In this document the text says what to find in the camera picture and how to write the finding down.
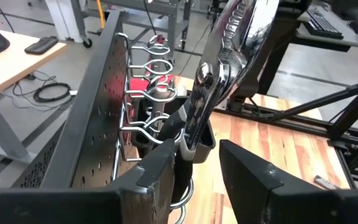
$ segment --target wooden workbench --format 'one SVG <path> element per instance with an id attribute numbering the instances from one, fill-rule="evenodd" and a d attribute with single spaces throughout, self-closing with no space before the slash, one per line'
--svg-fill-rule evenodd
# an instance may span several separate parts
<path id="1" fill-rule="evenodd" d="M 177 77 L 175 81 L 176 86 L 184 85 L 188 90 L 193 86 L 193 80 L 188 78 Z M 283 99 L 261 95 L 255 95 L 253 100 L 260 106 L 277 110 L 297 105 Z M 321 119 L 318 110 L 308 111 L 302 115 Z M 221 174 L 221 139 L 229 139 L 307 182 L 313 183 L 314 177 L 320 175 L 338 187 L 349 188 L 336 152 L 327 145 L 325 138 L 221 113 L 212 113 L 210 120 L 216 147 L 206 162 L 193 166 L 195 191 L 186 206 L 185 223 L 237 223 Z M 173 211 L 169 223 L 175 223 L 179 213 L 179 210 Z"/>
<path id="2" fill-rule="evenodd" d="M 66 46 L 64 43 L 58 43 L 43 55 L 29 55 L 24 49 L 36 43 L 39 38 L 2 30 L 0 33 L 11 43 L 0 53 L 0 92 L 60 55 Z"/>

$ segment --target keyboard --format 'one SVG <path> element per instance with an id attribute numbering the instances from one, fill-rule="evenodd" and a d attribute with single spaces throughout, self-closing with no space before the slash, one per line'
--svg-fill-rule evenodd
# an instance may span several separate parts
<path id="1" fill-rule="evenodd" d="M 342 33 L 336 30 L 320 12 L 308 9 L 307 13 L 310 16 L 310 21 L 304 22 L 303 25 L 311 35 L 339 40 L 343 39 Z"/>

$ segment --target black pegboard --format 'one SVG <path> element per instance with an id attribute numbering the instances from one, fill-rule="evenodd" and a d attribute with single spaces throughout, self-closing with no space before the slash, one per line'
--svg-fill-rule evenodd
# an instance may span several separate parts
<path id="1" fill-rule="evenodd" d="M 94 49 L 42 187 L 102 187 L 111 181 L 127 70 L 119 13 Z"/>
<path id="2" fill-rule="evenodd" d="M 62 133 L 63 125 L 64 123 L 57 129 L 52 138 L 49 139 L 48 143 L 46 143 L 31 164 L 27 166 L 12 187 L 38 188 L 41 186 L 59 136 Z"/>

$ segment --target pegboard hole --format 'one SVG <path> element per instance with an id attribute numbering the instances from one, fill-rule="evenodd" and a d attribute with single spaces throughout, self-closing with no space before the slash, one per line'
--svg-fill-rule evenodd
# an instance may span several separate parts
<path id="1" fill-rule="evenodd" d="M 81 188 L 85 188 L 85 177 L 82 176 L 81 177 L 81 184 L 80 184 Z"/>

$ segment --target wooden tabletop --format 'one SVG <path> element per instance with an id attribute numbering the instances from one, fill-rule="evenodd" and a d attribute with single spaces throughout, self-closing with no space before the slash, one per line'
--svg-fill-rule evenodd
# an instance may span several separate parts
<path id="1" fill-rule="evenodd" d="M 36 43 L 39 38 L 2 30 L 0 33 L 11 43 L 0 53 L 0 92 L 60 55 L 66 47 L 66 44 L 58 43 L 43 55 L 29 55 L 24 49 Z"/>
<path id="2" fill-rule="evenodd" d="M 193 86 L 193 80 L 187 78 L 177 77 L 175 81 L 176 86 L 184 85 L 188 90 Z M 277 110 L 297 105 L 283 99 L 261 95 L 255 95 L 253 100 L 260 106 Z M 302 115 L 321 119 L 318 110 L 308 111 Z M 206 162 L 193 166 L 195 191 L 186 206 L 185 223 L 237 223 L 221 174 L 221 139 L 229 139 L 312 184 L 314 177 L 320 175 L 338 187 L 349 188 L 336 152 L 327 145 L 325 138 L 221 113 L 212 113 L 210 121 L 217 145 Z M 174 210 L 169 223 L 175 223 L 179 214 L 179 210 Z"/>

